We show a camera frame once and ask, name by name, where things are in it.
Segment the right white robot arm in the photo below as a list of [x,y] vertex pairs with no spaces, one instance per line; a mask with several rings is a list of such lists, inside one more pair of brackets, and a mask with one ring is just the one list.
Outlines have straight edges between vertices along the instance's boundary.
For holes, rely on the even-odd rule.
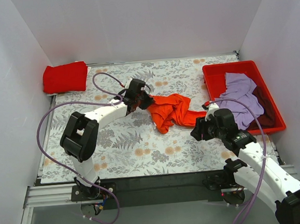
[[216,109],[198,117],[191,136],[198,141],[220,139],[237,157],[224,166],[225,183],[256,191],[279,224],[300,224],[300,180],[265,155],[255,137],[237,127],[230,110]]

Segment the orange t shirt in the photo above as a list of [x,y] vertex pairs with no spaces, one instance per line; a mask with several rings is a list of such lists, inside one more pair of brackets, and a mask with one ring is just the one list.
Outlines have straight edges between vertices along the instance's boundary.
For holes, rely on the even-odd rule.
[[195,127],[196,119],[205,117],[206,111],[189,109],[191,99],[177,93],[169,96],[152,96],[154,103],[148,107],[151,118],[161,134],[168,133],[173,125]]

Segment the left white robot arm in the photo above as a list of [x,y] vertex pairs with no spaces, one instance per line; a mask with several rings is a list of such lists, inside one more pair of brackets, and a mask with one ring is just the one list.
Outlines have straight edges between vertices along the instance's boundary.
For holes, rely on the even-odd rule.
[[96,149],[98,131],[112,122],[130,115],[137,108],[147,109],[154,99],[145,91],[145,81],[130,79],[125,89],[103,106],[81,114],[74,112],[70,116],[60,139],[60,146],[72,157],[76,170],[74,181],[79,192],[94,200],[99,197],[100,180],[94,170],[92,155]]

